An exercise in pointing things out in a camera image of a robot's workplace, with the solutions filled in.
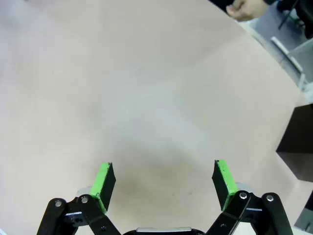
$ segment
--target white table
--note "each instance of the white table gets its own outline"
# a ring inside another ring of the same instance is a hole
[[[312,184],[275,149],[300,91],[206,0],[0,3],[0,227],[36,233],[48,201],[71,200],[102,162],[117,178],[108,215],[135,227],[207,230],[225,159],[291,223]],[[82,230],[80,234],[89,234]]]

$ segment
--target green tape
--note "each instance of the green tape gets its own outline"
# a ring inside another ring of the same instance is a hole
[[[222,177],[224,179],[224,182],[226,184],[227,190],[228,190],[228,196],[226,198],[223,211],[227,208],[232,196],[239,190],[237,187],[237,184],[231,175],[231,172],[227,166],[227,163],[225,160],[218,160],[217,164],[219,165],[219,169],[222,173]]]
[[[103,205],[103,202],[100,199],[100,193],[101,193],[102,187],[104,185],[104,181],[105,181],[105,179],[107,177],[107,173],[109,171],[109,167],[110,167],[110,163],[103,163],[101,165],[100,170],[99,170],[99,172],[97,174],[96,180],[93,183],[93,186],[92,186],[92,188],[90,190],[90,195],[93,198],[98,199],[99,205],[100,205],[101,210],[103,211],[103,213],[106,213],[107,210],[105,209],[105,207]]]

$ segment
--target table surface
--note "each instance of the table surface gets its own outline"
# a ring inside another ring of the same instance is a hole
[[[215,159],[256,195],[278,193],[291,223],[310,195],[275,153],[300,91],[206,0],[5,0],[0,47],[8,235],[35,234],[51,198],[73,199],[109,161],[120,232],[206,231]]]

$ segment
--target silver screw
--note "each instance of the silver screw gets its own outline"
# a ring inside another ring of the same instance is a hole
[[[82,203],[86,203],[88,201],[88,198],[86,196],[83,196]]]
[[[239,193],[239,197],[240,197],[241,199],[246,199],[246,198],[247,198],[247,195],[246,195],[245,192],[241,192],[241,193]]]
[[[267,199],[269,202],[274,201],[274,198],[273,198],[272,195],[267,195],[267,196],[266,196],[266,199]]]
[[[61,206],[61,204],[62,204],[62,202],[61,202],[60,200],[57,200],[57,201],[55,202],[55,206],[56,206],[56,207]]]

